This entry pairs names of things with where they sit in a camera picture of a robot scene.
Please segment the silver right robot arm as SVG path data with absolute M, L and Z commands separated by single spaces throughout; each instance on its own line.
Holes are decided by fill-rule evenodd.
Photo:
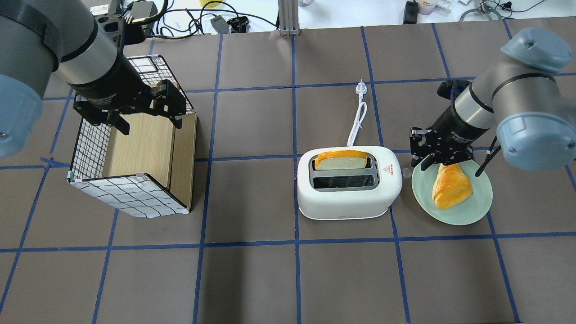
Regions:
M 572 49 L 541 27 L 519 31 L 496 61 L 472 82 L 448 80 L 437 94 L 448 108 L 425 129 L 412 127 L 412 166 L 425 171 L 473 157 L 473 142 L 492 127 L 511 166 L 551 170 L 575 159 L 575 101 L 560 94 L 555 76 L 572 59 Z

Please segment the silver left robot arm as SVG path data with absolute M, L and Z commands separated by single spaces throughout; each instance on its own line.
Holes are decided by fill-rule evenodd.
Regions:
M 3 0 L 1 27 L 1 156 L 19 153 L 41 117 L 42 98 L 55 72 L 76 91 L 74 109 L 94 126 L 124 135 L 124 116 L 146 113 L 182 127 L 187 99 L 169 80 L 147 85 L 123 54 L 145 39 L 142 26 L 160 20 L 93 16 L 80 0 Z

